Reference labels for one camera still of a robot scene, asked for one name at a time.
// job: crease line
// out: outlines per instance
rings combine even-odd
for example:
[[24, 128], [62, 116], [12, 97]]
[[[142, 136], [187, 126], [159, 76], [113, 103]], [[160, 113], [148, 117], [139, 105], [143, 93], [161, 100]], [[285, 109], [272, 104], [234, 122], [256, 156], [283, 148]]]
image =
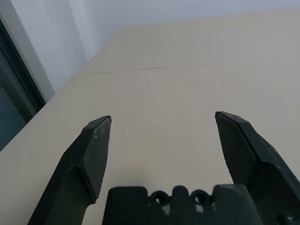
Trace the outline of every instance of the crease line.
[[129, 69], [129, 70], [116, 70], [109, 72], [99, 72], [99, 73], [84, 73], [84, 74], [110, 74], [118, 72], [130, 72], [130, 71], [140, 71], [140, 70], [151, 70], [151, 69], [165, 69], [165, 68], [179, 68], [179, 67], [194, 67], [194, 66], [206, 66], [206, 65], [220, 65], [218, 63], [202, 63], [202, 64], [186, 64], [181, 66], [171, 66], [171, 67], [155, 67], [155, 68], [145, 68], [145, 69]]

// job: white wall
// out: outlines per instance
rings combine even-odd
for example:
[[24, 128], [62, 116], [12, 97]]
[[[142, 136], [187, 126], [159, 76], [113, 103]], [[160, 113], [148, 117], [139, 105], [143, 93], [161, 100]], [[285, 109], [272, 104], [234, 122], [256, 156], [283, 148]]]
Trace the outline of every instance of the white wall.
[[[9, 10], [0, 11], [50, 99], [120, 26], [291, 8], [300, 6], [300, 0], [1, 0], [0, 4], [10, 4]], [[24, 31], [30, 53], [19, 36]]]
[[[116, 7], [108, 0], [11, 0], [11, 3], [55, 92], [119, 29]], [[4, 19], [8, 23], [14, 20], [7, 16]]]
[[118, 0], [122, 26], [148, 25], [300, 6], [300, 0]]
[[16, 47], [44, 99], [50, 100], [55, 91], [10, 0], [0, 0], [0, 12], [1, 20], [13, 42], [16, 43]]

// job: beige wall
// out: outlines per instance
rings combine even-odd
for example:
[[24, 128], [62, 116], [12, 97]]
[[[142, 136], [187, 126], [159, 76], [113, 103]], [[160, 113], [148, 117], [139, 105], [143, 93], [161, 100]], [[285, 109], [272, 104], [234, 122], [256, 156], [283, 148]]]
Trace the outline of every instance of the beige wall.
[[300, 9], [122, 29], [0, 152], [1, 224], [25, 224], [61, 155], [91, 120], [112, 116], [100, 198], [230, 183], [217, 110], [247, 119], [300, 178]]

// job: screw hole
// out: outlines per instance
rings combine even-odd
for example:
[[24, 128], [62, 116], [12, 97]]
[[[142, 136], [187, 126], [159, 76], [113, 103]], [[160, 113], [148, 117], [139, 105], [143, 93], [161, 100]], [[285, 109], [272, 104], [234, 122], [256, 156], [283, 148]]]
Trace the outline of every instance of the screw hole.
[[169, 203], [169, 196], [163, 191], [156, 191], [150, 196], [150, 202], [154, 205], [164, 206]]
[[196, 190], [191, 194], [191, 198], [196, 204], [208, 204], [210, 196], [202, 190]]

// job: window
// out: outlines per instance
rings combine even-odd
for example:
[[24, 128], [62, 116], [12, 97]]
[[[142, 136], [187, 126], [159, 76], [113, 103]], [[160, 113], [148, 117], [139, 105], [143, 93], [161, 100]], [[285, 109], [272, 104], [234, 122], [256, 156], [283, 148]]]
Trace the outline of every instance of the window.
[[45, 105], [0, 21], [0, 151]]

